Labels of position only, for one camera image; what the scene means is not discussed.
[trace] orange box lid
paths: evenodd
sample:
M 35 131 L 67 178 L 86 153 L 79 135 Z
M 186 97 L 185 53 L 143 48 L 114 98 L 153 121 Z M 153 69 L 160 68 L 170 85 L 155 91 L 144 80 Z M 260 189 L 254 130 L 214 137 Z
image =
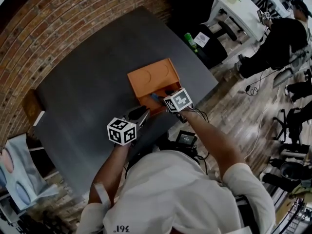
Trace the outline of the orange box lid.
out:
M 180 80 L 169 58 L 130 72 L 128 78 L 137 98 Z

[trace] gray table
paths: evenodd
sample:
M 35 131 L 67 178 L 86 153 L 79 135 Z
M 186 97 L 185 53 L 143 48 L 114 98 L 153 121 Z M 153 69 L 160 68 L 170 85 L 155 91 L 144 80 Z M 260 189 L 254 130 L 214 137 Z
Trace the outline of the gray table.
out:
M 170 58 L 193 102 L 202 100 L 217 81 L 188 46 L 143 7 L 105 26 L 73 50 L 40 84 L 46 109 L 35 127 L 50 159 L 77 195 L 112 151 L 106 125 L 137 106 L 127 73 Z M 163 113 L 145 125 L 138 150 L 176 123 Z

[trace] plastic bottle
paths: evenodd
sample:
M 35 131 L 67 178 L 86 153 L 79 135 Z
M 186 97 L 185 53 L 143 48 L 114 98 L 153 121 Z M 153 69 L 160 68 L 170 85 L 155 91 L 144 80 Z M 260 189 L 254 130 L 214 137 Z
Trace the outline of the plastic bottle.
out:
M 195 53 L 198 52 L 197 50 L 197 44 L 194 42 L 194 39 L 192 38 L 190 33 L 186 33 L 184 35 L 185 39 L 189 42 L 191 48 L 194 50 Z

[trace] white shirt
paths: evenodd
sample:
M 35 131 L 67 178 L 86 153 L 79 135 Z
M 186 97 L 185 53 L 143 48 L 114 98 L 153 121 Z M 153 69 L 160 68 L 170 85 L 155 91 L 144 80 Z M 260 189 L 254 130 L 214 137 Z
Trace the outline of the white shirt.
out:
M 133 234 L 169 234 L 172 228 L 184 234 L 229 233 L 243 228 L 236 195 L 247 197 L 260 234 L 271 233 L 273 201 L 248 165 L 230 167 L 220 184 L 183 153 L 159 151 L 130 169 L 108 212 L 96 203 L 83 210 L 77 234 L 96 233 L 102 225 L 108 234 L 118 233 L 117 226 Z
M 306 21 L 301 21 L 301 20 L 298 20 L 298 21 L 302 23 L 303 27 L 304 27 L 305 30 L 308 32 L 308 22 L 306 22 Z

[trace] brick wall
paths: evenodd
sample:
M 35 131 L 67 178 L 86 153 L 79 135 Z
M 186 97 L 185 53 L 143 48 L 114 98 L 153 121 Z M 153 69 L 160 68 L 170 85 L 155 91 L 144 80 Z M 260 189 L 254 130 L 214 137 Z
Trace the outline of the brick wall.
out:
M 0 145 L 30 129 L 20 105 L 74 48 L 136 7 L 166 21 L 166 0 L 28 0 L 0 34 Z

